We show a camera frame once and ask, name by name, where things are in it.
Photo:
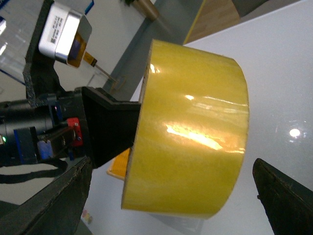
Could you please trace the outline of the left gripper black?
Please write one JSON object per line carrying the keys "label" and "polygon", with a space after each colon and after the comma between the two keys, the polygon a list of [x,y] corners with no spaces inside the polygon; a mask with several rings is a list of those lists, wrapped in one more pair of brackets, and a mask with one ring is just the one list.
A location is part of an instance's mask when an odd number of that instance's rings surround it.
{"label": "left gripper black", "polygon": [[0,104],[0,165],[47,163],[88,154],[99,168],[133,146],[141,104],[119,101],[102,88],[49,94]]}

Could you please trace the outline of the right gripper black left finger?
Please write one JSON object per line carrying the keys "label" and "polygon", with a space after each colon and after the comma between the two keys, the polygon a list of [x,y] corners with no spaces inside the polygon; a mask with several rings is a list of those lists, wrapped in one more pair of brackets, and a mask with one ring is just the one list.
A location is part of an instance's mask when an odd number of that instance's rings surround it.
{"label": "right gripper black left finger", "polygon": [[2,235],[73,235],[89,194],[90,158],[84,157],[58,179],[0,220]]}

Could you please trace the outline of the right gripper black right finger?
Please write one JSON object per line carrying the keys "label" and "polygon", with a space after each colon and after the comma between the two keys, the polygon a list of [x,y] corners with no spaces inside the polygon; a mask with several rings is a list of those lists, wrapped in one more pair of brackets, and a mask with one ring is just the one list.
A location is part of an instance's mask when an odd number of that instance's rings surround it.
{"label": "right gripper black right finger", "polygon": [[313,233],[313,192],[266,161],[257,158],[252,175],[275,235]]}

